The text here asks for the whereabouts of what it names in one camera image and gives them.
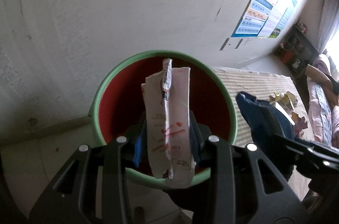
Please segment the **metal rivet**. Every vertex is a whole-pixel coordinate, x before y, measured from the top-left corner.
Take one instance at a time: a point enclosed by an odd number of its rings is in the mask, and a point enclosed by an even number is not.
[[[249,151],[256,151],[258,148],[257,148],[257,146],[255,144],[250,143],[250,144],[247,145],[247,149]]]
[[[118,143],[125,143],[127,141],[127,138],[125,136],[119,136],[117,138]]]
[[[81,146],[79,147],[79,150],[82,151],[82,152],[88,151],[88,146],[87,146],[87,145],[81,145]]]
[[[211,136],[208,137],[208,140],[210,142],[218,142],[219,141],[219,137],[216,136],[216,135],[211,135]]]

